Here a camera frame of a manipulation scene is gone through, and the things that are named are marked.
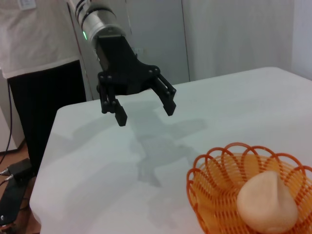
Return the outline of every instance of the robotic arm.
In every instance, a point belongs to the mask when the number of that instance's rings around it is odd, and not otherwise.
[[[115,113],[119,126],[125,126],[127,115],[116,95],[136,94],[151,88],[171,116],[176,108],[173,101],[176,89],[160,74],[157,66],[137,59],[109,5],[91,0],[68,1],[103,69],[98,74],[97,86],[102,113]]]

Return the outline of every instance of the white table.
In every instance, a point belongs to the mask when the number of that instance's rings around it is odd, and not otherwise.
[[[241,141],[312,165],[312,82],[262,68],[177,85],[168,117],[151,91],[59,110],[30,205],[41,234],[200,234],[186,196],[193,159]]]

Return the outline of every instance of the steamed bun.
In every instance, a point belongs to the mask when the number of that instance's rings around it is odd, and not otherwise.
[[[277,172],[260,173],[246,182],[237,196],[243,221],[263,234],[290,230],[298,219],[298,209],[288,187]]]

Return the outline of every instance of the orange basket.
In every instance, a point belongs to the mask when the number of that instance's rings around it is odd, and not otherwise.
[[[237,146],[244,147],[242,154],[230,151]],[[269,156],[261,156],[257,150],[264,150]],[[212,157],[215,152],[221,155]],[[297,166],[282,161],[283,157]],[[276,154],[263,146],[232,143],[195,159],[187,173],[187,195],[206,234],[257,234],[240,218],[236,198],[250,178],[264,171],[276,171],[288,186],[299,212],[296,225],[286,234],[311,234],[312,180],[307,178],[306,170],[312,172],[311,167],[303,166],[292,155]]]

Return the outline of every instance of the black pants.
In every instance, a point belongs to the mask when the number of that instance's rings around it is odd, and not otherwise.
[[[59,108],[86,101],[79,61],[8,79],[37,174]]]

